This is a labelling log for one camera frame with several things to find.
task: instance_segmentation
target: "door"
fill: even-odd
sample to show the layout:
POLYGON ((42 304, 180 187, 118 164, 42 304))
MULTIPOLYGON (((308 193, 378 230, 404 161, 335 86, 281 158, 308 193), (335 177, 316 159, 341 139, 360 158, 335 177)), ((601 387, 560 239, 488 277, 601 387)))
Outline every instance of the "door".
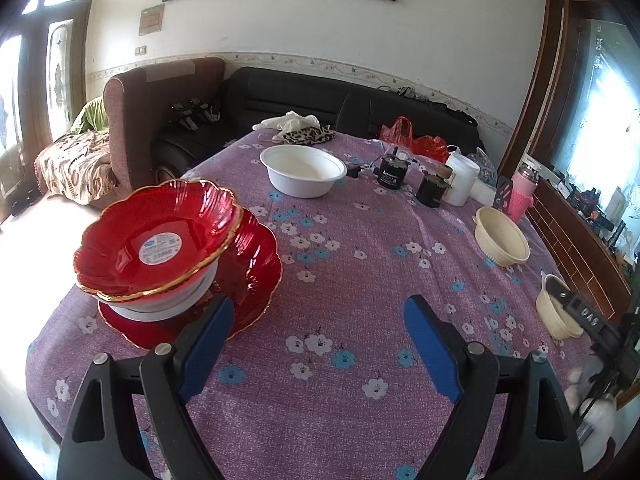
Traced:
POLYGON ((35 187, 37 155, 68 132, 85 103, 91 0, 30 0, 0 46, 0 221, 7 197, 35 187))

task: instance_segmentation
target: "purple tablecloth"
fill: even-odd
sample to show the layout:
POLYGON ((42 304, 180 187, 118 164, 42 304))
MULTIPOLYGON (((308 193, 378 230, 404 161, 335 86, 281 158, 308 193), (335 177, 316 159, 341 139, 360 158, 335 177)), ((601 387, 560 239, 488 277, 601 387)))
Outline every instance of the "purple tablecloth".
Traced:
MULTIPOLYGON (((435 391, 404 329, 402 306, 412 294, 495 353, 548 352, 561 380, 588 352, 586 336, 554 341, 537 316, 541 273, 558 268, 529 221, 521 224, 529 261, 503 269, 476 244, 476 202, 430 209, 414 200, 417 165, 399 192, 365 171, 321 198, 299 200, 271 186, 259 162, 268 146, 271 134, 251 133, 186 175, 235 190, 276 233, 284 263, 270 309, 225 345, 204 391, 188 404, 228 480, 257 472, 283 480, 413 478, 452 405, 435 391)), ((384 150, 339 134, 321 147, 354 162, 384 150)), ((142 353, 77 288, 30 350, 28 394, 60 434, 96 352, 142 353)), ((170 478, 146 407, 136 407, 154 470, 170 478)), ((494 411, 470 476, 488 464, 500 425, 494 411)))

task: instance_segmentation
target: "cork lid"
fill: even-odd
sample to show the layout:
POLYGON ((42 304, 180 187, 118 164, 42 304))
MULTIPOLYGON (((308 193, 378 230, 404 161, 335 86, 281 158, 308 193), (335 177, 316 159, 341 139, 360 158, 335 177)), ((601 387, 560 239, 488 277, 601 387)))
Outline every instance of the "cork lid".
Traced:
POLYGON ((438 164, 436 175, 442 178, 449 178, 453 174, 453 170, 444 164, 438 164))

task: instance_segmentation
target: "pink bottle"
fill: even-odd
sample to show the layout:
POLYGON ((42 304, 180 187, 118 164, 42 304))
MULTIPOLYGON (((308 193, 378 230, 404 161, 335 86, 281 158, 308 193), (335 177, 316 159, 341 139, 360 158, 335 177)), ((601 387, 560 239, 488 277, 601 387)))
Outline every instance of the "pink bottle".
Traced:
POLYGON ((538 186, 540 163, 529 155, 525 155, 522 163, 513 174, 513 192, 507 209, 507 216, 518 223, 527 209, 533 206, 533 193, 538 186))

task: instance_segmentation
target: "red bowl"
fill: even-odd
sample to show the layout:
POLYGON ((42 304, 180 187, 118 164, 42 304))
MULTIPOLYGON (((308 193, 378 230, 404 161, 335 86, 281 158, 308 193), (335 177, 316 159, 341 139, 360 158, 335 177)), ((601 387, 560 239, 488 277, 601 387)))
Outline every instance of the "red bowl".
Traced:
POLYGON ((134 321, 98 302, 105 323, 140 348, 173 342, 187 323, 197 320, 211 294, 222 292, 234 300, 234 326, 229 338, 256 323, 267 311, 282 278, 276 238, 245 210, 233 244, 220 256, 216 280, 196 305, 178 316, 161 321, 134 321))
POLYGON ((130 301, 190 279, 233 242, 243 209, 213 182, 170 180, 105 209, 74 254, 78 286, 130 301))

